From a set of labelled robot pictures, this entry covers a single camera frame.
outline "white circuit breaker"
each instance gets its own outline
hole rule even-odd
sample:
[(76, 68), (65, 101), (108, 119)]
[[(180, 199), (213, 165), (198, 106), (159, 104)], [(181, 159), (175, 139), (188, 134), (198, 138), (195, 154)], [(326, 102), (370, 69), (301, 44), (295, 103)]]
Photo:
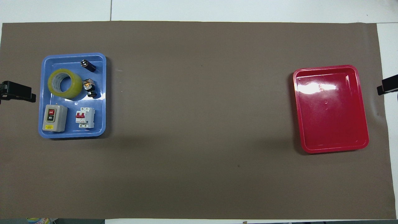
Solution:
[(94, 128), (94, 114), (96, 110), (90, 107), (81, 107), (76, 111), (76, 123), (79, 123), (79, 128)]

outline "blue tray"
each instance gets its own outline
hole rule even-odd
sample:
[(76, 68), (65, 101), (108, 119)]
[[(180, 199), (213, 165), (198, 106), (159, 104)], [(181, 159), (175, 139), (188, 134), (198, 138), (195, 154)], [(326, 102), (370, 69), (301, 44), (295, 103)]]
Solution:
[[(96, 66), (92, 73), (80, 65), (80, 62), (86, 59)], [(82, 89), (81, 93), (69, 100), (51, 94), (47, 87), (47, 81), (55, 70), (69, 69), (79, 75), (82, 80), (92, 79), (96, 85), (97, 96), (91, 98), (87, 92)], [(61, 90), (65, 91), (70, 86), (70, 79), (65, 78), (61, 82)], [(93, 137), (101, 135), (106, 128), (106, 57), (101, 53), (84, 53), (70, 55), (50, 55), (44, 58), (41, 64), (41, 82), (40, 82), (40, 106), (39, 106), (39, 134), (43, 138), (76, 138)], [(43, 131), (43, 118), (47, 104), (59, 104), (68, 108), (66, 116), (65, 131), (49, 132)], [(75, 122), (75, 114), (80, 107), (91, 107), (96, 110), (94, 115), (94, 128), (79, 128)]]

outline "brown mat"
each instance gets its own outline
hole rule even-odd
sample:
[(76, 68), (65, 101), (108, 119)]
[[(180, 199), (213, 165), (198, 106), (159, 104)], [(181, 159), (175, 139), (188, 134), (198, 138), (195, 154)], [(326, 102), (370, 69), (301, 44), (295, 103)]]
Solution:
[[(0, 218), (393, 219), (375, 24), (3, 24), (1, 81), (39, 94), (47, 55), (108, 57), (107, 130), (55, 141), (0, 106)], [(365, 149), (300, 147), (292, 73), (358, 68)]]

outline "red breaker switch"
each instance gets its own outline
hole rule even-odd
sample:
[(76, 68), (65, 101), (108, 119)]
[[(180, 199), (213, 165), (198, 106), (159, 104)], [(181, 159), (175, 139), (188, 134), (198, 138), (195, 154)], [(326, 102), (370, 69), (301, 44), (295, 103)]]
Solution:
[(76, 118), (85, 118), (84, 113), (76, 113)]

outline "tape roll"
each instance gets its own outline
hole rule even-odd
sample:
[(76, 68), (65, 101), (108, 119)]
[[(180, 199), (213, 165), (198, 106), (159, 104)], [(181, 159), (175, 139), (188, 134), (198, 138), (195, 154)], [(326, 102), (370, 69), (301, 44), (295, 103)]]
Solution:
[[(70, 77), (70, 87), (66, 91), (61, 90), (61, 82), (64, 78)], [(47, 82), (47, 86), (52, 94), (65, 99), (72, 99), (82, 91), (82, 78), (68, 69), (55, 70)]]

